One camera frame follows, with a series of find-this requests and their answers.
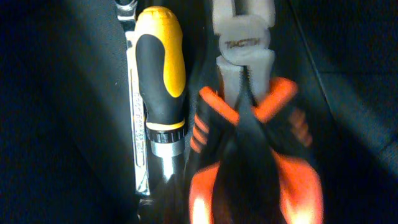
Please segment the yellow black stubby screwdriver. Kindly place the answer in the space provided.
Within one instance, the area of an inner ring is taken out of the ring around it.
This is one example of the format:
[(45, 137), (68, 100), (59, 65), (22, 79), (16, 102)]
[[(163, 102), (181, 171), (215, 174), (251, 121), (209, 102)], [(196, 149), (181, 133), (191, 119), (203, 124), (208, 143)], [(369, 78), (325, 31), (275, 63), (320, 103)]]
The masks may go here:
[(139, 92), (146, 107), (146, 133), (152, 153), (161, 158), (163, 179), (177, 173), (185, 150), (187, 125), (183, 112), (186, 72), (183, 34), (168, 8), (144, 9), (136, 23), (136, 66)]

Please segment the orange black long-nose pliers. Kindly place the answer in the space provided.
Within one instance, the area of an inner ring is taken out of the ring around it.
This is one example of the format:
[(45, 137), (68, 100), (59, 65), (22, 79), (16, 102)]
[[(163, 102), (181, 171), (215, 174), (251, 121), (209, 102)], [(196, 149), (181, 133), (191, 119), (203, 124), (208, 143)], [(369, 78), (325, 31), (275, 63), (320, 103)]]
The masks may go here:
[(272, 77), (272, 1), (213, 1), (219, 87), (198, 95), (185, 168), (191, 223), (321, 223), (323, 195), (294, 135), (295, 82)]

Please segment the chrome ratchet wrench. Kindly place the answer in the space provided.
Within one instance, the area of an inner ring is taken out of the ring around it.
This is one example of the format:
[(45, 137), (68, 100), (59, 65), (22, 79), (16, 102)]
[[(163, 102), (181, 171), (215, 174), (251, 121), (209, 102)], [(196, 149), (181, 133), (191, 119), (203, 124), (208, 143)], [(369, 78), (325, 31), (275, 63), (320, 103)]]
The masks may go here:
[(132, 148), (136, 194), (150, 195), (149, 170), (147, 164), (147, 146), (145, 130), (145, 112), (139, 93), (139, 76), (136, 67), (136, 9), (137, 0), (115, 0), (116, 15), (126, 38), (126, 58), (128, 71), (129, 102), (131, 113)]

